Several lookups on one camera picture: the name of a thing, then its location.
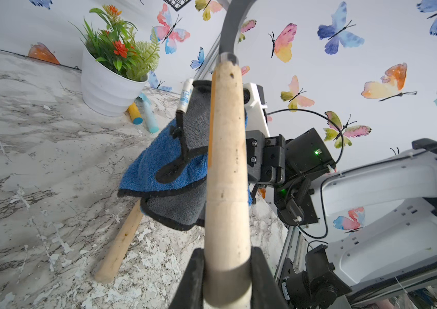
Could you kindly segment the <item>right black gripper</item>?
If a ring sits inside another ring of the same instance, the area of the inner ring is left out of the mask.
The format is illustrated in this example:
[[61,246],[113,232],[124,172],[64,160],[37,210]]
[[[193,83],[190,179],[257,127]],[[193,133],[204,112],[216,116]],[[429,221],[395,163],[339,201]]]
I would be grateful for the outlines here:
[[266,137],[261,131],[246,133],[248,182],[251,203],[260,187],[273,188],[273,203],[280,220],[289,226],[319,221],[311,196],[316,179],[336,169],[324,141],[315,129],[295,139]]

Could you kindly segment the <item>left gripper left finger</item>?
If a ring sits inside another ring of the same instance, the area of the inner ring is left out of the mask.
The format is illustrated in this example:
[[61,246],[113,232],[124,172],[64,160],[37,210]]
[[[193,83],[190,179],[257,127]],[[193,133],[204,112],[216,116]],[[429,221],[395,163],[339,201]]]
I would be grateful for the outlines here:
[[169,309],[203,309],[204,249],[192,252]]

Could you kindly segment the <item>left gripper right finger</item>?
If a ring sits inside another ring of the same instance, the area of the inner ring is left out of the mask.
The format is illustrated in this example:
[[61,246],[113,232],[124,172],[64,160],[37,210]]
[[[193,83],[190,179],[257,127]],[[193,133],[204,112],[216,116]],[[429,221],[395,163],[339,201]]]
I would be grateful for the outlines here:
[[289,308],[260,247],[251,248],[252,309]]

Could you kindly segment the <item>blue grey rag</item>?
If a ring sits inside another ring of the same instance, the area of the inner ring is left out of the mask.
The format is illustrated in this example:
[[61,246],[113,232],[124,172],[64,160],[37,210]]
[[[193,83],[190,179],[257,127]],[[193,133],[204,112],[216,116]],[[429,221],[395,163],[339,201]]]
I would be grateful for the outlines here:
[[145,215],[174,230],[205,224],[212,83],[193,87],[187,112],[177,112],[136,158],[117,193],[140,198]]

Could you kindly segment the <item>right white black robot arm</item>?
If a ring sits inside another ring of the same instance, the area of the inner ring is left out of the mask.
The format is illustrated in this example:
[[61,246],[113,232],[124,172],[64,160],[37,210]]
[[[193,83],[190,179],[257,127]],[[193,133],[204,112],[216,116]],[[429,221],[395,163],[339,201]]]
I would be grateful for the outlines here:
[[249,167],[267,173],[289,226],[255,308],[361,307],[437,287],[437,142],[339,173],[315,130],[294,140],[248,133]]

